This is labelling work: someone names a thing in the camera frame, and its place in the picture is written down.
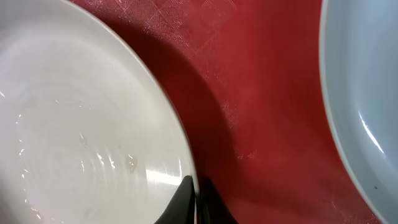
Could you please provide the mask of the white plate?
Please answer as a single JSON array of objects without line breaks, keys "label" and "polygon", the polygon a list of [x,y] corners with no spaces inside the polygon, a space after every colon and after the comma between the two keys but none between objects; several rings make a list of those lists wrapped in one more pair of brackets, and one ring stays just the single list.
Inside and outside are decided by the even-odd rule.
[{"label": "white plate", "polygon": [[1,2],[1,222],[156,223],[198,181],[137,54],[68,1]]}]

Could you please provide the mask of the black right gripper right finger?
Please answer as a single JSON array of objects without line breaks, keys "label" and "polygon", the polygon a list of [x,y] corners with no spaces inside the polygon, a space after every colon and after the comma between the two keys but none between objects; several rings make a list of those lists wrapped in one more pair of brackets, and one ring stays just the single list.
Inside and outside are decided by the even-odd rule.
[{"label": "black right gripper right finger", "polygon": [[201,183],[198,209],[201,224],[238,224],[209,178]]}]

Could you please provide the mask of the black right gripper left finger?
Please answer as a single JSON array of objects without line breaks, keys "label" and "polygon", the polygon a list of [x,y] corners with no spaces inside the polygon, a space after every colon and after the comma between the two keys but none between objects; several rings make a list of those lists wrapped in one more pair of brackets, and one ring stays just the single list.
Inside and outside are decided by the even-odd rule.
[{"label": "black right gripper left finger", "polygon": [[186,175],[155,224],[194,224],[195,199],[192,176]]}]

